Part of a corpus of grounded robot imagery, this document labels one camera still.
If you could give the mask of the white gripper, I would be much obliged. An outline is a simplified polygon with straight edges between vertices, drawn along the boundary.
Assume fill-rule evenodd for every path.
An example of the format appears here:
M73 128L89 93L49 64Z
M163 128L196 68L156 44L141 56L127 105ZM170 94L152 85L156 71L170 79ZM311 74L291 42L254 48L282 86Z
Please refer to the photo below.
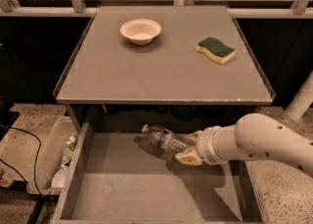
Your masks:
M220 126L213 126L195 131L185 136L185 140L192 147L184 152L176 154L175 158L182 164L198 166L202 165L202 161L209 165L217 165L226 163L214 149L214 134L221 129Z

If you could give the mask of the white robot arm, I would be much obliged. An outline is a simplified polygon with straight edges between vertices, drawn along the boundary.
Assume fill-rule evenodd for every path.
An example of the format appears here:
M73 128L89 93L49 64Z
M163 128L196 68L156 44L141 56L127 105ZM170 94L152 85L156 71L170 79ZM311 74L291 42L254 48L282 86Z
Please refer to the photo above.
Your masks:
M250 113L235 125L208 127L193 137L196 144L175 156L183 164L274 160L313 177L312 141L267 115Z

